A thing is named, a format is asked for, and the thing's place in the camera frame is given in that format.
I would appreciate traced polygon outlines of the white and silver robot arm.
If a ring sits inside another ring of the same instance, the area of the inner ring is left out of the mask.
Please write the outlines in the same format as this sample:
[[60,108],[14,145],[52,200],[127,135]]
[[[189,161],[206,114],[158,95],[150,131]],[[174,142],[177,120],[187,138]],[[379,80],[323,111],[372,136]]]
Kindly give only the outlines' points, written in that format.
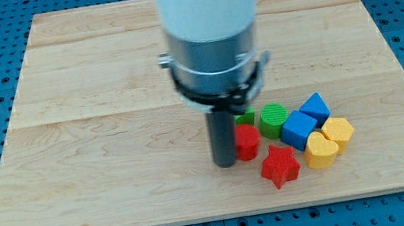
[[240,115],[263,85],[256,60],[256,0],[155,0],[177,92],[204,113]]

